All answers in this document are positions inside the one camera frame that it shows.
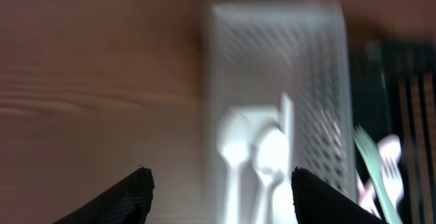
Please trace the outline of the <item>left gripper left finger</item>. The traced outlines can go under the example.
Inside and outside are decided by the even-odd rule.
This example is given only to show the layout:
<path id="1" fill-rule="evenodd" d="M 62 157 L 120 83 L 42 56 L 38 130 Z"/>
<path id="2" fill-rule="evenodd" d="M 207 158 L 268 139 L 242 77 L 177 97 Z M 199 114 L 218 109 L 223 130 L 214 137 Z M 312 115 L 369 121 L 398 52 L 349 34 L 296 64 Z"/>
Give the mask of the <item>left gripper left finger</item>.
<path id="1" fill-rule="evenodd" d="M 145 224 L 155 183 L 152 170 L 136 171 L 55 224 Z"/>

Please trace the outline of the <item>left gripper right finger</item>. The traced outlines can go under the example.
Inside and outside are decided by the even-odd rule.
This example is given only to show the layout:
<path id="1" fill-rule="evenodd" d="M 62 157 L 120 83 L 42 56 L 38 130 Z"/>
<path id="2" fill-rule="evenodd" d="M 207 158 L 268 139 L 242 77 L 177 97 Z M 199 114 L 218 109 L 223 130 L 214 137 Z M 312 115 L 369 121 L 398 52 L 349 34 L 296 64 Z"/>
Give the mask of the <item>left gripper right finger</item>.
<path id="1" fill-rule="evenodd" d="M 298 224 L 385 224 L 309 170 L 292 172 L 294 209 Z"/>

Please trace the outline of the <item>white plastic fork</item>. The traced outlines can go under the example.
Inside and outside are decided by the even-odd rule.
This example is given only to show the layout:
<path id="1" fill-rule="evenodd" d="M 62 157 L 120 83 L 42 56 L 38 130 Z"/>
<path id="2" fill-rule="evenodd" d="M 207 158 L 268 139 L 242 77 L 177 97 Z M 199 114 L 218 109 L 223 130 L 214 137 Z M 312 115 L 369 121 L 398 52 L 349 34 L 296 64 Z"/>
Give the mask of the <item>white plastic fork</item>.
<path id="1" fill-rule="evenodd" d="M 365 162 L 386 221 L 401 224 L 402 220 L 390 201 L 384 184 L 385 180 L 401 179 L 398 165 L 392 160 L 383 161 L 377 145 L 360 125 L 354 127 L 354 141 Z"/>
<path id="2" fill-rule="evenodd" d="M 404 196 L 403 179 L 395 161 L 387 160 L 381 170 L 384 187 L 392 205 L 397 209 Z"/>

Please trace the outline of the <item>white plastic spoon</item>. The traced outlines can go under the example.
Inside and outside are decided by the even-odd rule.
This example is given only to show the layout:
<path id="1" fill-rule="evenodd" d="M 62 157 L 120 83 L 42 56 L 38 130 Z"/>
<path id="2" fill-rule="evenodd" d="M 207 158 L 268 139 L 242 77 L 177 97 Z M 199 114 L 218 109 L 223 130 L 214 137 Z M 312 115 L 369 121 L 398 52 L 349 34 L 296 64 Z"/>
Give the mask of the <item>white plastic spoon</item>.
<path id="1" fill-rule="evenodd" d="M 282 166 L 288 158 L 288 150 L 286 135 L 274 125 L 265 128 L 255 142 L 252 165 L 259 185 L 252 211 L 253 224 L 263 224 L 267 220 L 270 188 L 283 173 Z"/>
<path id="2" fill-rule="evenodd" d="M 377 147 L 383 161 L 395 161 L 398 165 L 398 162 L 401 159 L 401 144 L 397 135 L 391 134 L 384 137 L 377 143 Z M 358 173 L 356 173 L 356 183 L 358 190 L 358 205 L 380 219 L 381 217 L 375 205 L 376 194 L 373 183 L 371 180 L 367 180 L 363 183 Z"/>
<path id="3" fill-rule="evenodd" d="M 240 220 L 240 172 L 250 158 L 249 123 L 238 110 L 229 110 L 217 135 L 217 150 L 225 162 L 226 184 L 222 223 Z"/>

